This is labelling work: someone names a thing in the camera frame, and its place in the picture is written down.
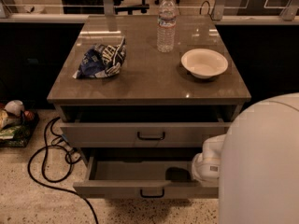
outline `floor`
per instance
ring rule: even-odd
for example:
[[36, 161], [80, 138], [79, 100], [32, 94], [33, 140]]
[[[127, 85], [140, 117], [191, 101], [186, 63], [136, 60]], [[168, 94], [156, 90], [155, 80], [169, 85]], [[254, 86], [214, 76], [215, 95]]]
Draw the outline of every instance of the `floor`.
[[[60, 13], [60, 0], [19, 0], [24, 5], [44, 5], [47, 13]], [[156, 12], [154, 0], [149, 14]], [[181, 0], [180, 14], [199, 12], [199, 5], [206, 0]], [[0, 224], [7, 223], [95, 223], [88, 205], [78, 196], [48, 189], [34, 182], [27, 172], [28, 161], [41, 147], [45, 146], [43, 132], [47, 123], [57, 117], [55, 110], [37, 110], [40, 121], [25, 148], [0, 148]], [[53, 135], [48, 133], [50, 142]], [[41, 162], [44, 152], [37, 155], [32, 163], [32, 173], [39, 181], [73, 190], [73, 183], [83, 180], [86, 167], [83, 161], [75, 165], [73, 173], [58, 184], [48, 183], [41, 175]], [[68, 170], [64, 162], [64, 153], [52, 149], [47, 163], [47, 174], [51, 178], [60, 178]], [[218, 220], [217, 199], [193, 200], [103, 200], [90, 199], [99, 223], [176, 223], [176, 224], [212, 224]]]

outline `black cable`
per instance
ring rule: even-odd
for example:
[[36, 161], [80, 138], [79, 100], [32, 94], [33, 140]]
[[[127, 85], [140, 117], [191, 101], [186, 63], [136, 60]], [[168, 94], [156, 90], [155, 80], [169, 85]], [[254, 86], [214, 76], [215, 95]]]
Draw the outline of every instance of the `black cable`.
[[207, 10], [207, 14], [209, 14], [210, 9], [211, 9], [211, 5], [209, 4], [209, 2], [206, 0], [205, 2], [202, 3], [202, 5], [199, 8], [199, 15], [202, 15], [202, 9], [203, 9], [203, 5], [207, 4], [208, 10]]
[[[40, 181], [38, 181], [31, 173], [31, 163], [32, 161], [34, 160], [34, 158], [42, 151], [45, 151], [45, 156], [44, 156], [44, 159], [43, 159], [43, 163], [42, 163], [42, 167], [41, 167], [41, 172], [42, 172], [42, 175], [43, 177], [49, 181], [50, 183], [58, 183], [58, 182], [61, 182], [65, 179], [67, 179], [72, 171], [73, 171], [73, 167], [74, 167], [74, 164], [79, 162], [81, 160], [81, 158], [78, 158], [76, 161], [72, 161], [72, 155], [76, 152], [76, 150], [72, 149], [72, 150], [67, 150], [65, 147], [59, 145], [60, 143], [62, 143], [63, 141], [65, 141], [63, 139], [63, 137], [57, 133], [55, 133], [53, 131], [53, 125], [55, 124], [55, 122], [59, 119], [58, 118], [55, 118], [55, 119], [52, 119], [45, 127], [45, 130], [44, 130], [44, 141], [45, 141], [45, 146], [40, 148], [29, 160], [28, 162], [28, 166], [27, 166], [27, 171], [28, 171], [28, 174], [29, 176], [39, 185], [43, 186], [43, 187], [46, 187], [46, 188], [49, 188], [49, 189], [55, 189], [55, 190], [60, 190], [60, 191], [65, 191], [65, 192], [68, 192], [68, 193], [72, 193], [76, 196], [79, 196], [75, 191], [73, 190], [69, 190], [69, 189], [62, 189], [62, 188], [57, 188], [57, 187], [54, 187], [54, 186], [51, 186], [51, 185], [48, 185], [48, 184], [45, 184], [45, 183], [42, 183]], [[52, 132], [53, 135], [56, 136], [56, 138], [54, 138], [54, 140], [52, 141], [51, 143], [51, 146], [48, 146], [48, 141], [47, 141], [47, 130], [48, 128], [50, 127], [50, 131]], [[67, 174], [60, 178], [60, 179], [57, 179], [57, 180], [51, 180], [49, 178], [47, 178], [46, 176], [46, 164], [47, 164], [47, 159], [48, 159], [48, 152], [49, 152], [49, 149], [50, 148], [58, 148], [58, 149], [62, 149], [66, 154], [65, 154], [65, 160], [66, 162], [69, 164], [69, 170], [67, 172]], [[93, 206], [91, 205], [91, 203], [85, 199], [85, 198], [82, 198], [85, 203], [91, 208], [92, 212], [93, 212], [93, 217], [94, 217], [94, 220], [95, 220], [95, 223], [98, 224], [98, 219], [97, 219], [97, 216], [94, 212], [94, 209], [93, 209]]]

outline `bottle label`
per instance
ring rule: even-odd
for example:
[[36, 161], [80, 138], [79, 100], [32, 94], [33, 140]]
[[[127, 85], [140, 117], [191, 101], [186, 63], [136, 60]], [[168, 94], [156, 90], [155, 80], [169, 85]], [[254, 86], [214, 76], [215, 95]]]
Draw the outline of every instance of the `bottle label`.
[[168, 17], [160, 15], [158, 18], [158, 24], [164, 28], [172, 28], [176, 25], [176, 16]]

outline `white robot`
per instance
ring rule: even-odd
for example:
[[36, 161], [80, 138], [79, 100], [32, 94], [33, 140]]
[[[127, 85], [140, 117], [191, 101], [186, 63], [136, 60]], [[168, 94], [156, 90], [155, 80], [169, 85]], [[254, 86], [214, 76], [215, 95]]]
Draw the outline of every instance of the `white robot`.
[[219, 185], [220, 224], [299, 223], [299, 93], [243, 111], [205, 141], [192, 175]]

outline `gray countertop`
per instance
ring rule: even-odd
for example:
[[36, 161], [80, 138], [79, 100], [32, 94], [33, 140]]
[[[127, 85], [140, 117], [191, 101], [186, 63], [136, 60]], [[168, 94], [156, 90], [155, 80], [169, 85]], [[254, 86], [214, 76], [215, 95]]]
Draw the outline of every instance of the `gray countertop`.
[[[87, 19], [48, 101], [55, 105], [243, 105], [250, 94], [208, 16], [178, 16], [175, 47], [157, 50], [156, 16], [91, 16]], [[84, 53], [95, 43], [117, 45], [126, 38], [126, 60], [114, 77], [74, 79]], [[211, 80], [192, 76], [181, 56], [213, 49], [229, 68]]]

